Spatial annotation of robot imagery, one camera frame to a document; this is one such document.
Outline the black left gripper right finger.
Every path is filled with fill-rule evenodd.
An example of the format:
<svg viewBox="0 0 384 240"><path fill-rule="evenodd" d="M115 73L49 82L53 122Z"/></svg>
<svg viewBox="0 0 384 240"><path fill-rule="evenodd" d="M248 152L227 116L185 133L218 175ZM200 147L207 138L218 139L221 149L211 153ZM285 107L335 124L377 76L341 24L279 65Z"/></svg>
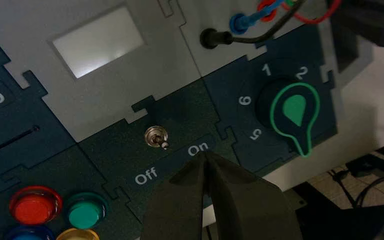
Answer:
<svg viewBox="0 0 384 240"><path fill-rule="evenodd" d="M275 184L211 151L206 183L220 240L301 240L289 201Z"/></svg>

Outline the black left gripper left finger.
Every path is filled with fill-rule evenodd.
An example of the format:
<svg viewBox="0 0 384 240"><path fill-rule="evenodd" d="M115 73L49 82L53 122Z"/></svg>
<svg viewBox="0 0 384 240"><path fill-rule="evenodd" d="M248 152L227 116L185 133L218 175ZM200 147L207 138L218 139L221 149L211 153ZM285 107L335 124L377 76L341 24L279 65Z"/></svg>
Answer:
<svg viewBox="0 0 384 240"><path fill-rule="evenodd" d="M216 159L198 153L169 179L156 186L143 216L142 240L200 240L204 196L216 195Z"/></svg>

